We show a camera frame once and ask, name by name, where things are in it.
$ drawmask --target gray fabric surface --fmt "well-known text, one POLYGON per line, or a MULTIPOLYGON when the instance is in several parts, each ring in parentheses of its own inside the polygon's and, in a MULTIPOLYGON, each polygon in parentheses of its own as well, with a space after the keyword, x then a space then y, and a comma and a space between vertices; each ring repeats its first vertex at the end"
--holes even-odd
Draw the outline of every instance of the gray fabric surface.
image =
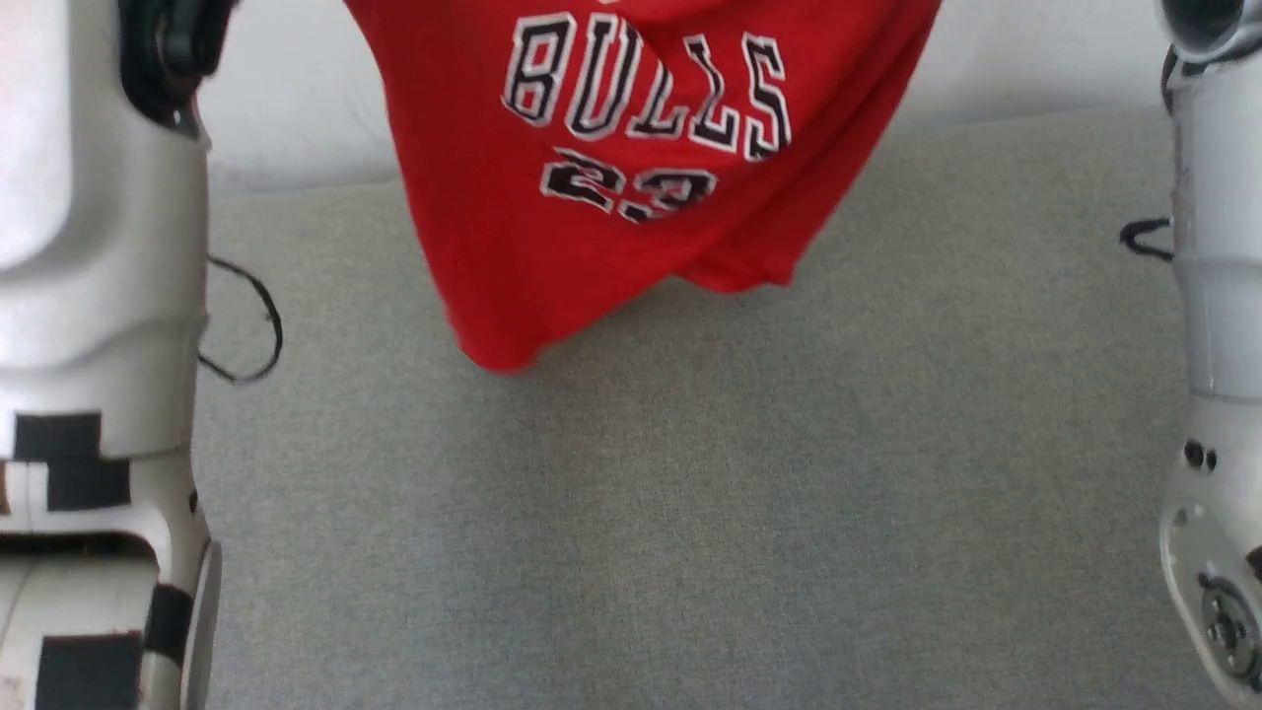
POLYGON ((398 185, 216 204, 289 340, 202 381, 212 706, 1219 706, 1156 546, 1179 294, 1116 241, 1169 160, 1160 111, 890 134, 793 288, 671 281, 516 378, 398 185))

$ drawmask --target number 23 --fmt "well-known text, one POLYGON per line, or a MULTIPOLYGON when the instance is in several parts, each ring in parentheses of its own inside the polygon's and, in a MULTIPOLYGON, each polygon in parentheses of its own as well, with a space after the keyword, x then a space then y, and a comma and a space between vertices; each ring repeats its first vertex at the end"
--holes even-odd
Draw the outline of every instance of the number 23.
POLYGON ((708 170, 655 168, 631 180, 647 203, 634 202, 621 199, 627 179, 618 168, 574 150, 558 148, 557 153, 564 159, 544 165, 539 189, 545 195, 586 202, 606 213, 613 213, 616 207, 620 214, 636 223, 697 204, 718 184, 718 178, 708 170))

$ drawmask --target basketball jersey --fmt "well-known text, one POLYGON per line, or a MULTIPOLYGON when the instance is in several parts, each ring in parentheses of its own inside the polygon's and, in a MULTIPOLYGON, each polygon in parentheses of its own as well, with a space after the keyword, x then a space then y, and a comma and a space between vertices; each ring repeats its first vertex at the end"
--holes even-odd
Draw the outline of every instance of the basketball jersey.
POLYGON ((530 366, 678 275, 787 284, 940 0, 348 0, 468 357, 530 366))

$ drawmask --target white wall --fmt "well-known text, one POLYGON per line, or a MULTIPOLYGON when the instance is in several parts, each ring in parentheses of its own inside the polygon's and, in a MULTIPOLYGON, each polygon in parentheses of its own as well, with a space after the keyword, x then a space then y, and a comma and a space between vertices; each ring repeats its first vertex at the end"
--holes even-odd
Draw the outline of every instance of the white wall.
MULTIPOLYGON (((1156 103, 1155 0, 945 0, 904 122, 1156 103)), ((202 117, 218 192, 395 175, 381 84, 338 0, 244 0, 202 117)))

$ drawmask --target cloth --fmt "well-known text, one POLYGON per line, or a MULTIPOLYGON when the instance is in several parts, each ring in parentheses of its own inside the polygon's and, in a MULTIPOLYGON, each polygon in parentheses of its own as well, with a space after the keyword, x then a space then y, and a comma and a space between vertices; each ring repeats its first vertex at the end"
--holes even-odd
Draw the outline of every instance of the cloth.
POLYGON ((461 347, 514 372, 671 274, 787 284, 940 0, 350 0, 461 347))

